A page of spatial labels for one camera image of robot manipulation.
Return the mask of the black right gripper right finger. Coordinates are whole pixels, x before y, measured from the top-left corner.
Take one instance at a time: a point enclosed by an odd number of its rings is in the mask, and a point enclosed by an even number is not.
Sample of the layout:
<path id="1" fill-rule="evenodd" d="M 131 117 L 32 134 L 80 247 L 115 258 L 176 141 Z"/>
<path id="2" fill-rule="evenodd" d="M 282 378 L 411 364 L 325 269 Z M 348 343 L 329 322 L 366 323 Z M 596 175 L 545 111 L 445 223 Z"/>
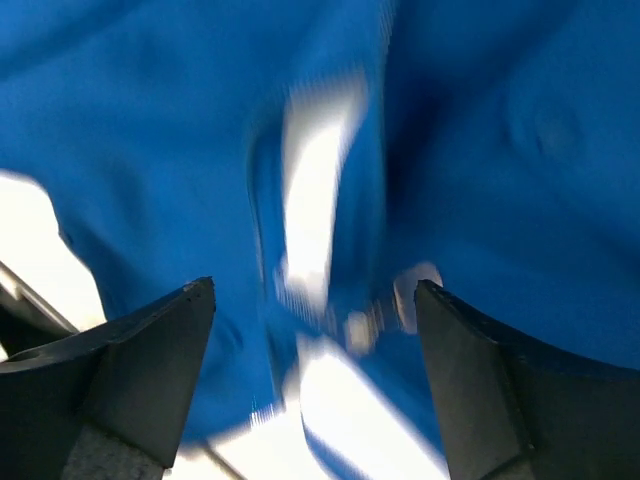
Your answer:
<path id="1" fill-rule="evenodd" d="M 539 341 L 429 280 L 415 304 L 451 478 L 638 478 L 638 371 Z"/>

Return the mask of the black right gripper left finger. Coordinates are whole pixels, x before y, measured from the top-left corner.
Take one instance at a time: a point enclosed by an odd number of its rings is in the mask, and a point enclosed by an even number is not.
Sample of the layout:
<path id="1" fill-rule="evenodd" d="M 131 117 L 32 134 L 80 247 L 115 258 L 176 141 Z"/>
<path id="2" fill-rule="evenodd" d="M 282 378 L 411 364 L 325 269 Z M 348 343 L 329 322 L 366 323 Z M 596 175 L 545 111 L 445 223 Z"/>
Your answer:
<path id="1" fill-rule="evenodd" d="M 1 364 L 4 479 L 160 479 L 173 467 L 215 313 L 197 279 Z"/>

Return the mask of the blue jacket white lining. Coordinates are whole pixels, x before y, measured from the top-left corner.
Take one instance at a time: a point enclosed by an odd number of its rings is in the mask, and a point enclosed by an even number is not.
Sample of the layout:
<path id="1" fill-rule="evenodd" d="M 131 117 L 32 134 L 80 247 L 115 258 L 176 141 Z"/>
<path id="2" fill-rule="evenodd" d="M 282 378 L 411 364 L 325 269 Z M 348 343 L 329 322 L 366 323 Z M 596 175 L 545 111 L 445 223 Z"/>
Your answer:
<path id="1" fill-rule="evenodd" d="M 5 1 L 1 166 L 108 319 L 214 280 L 248 479 L 451 478 L 422 280 L 639 373 L 635 1 Z"/>

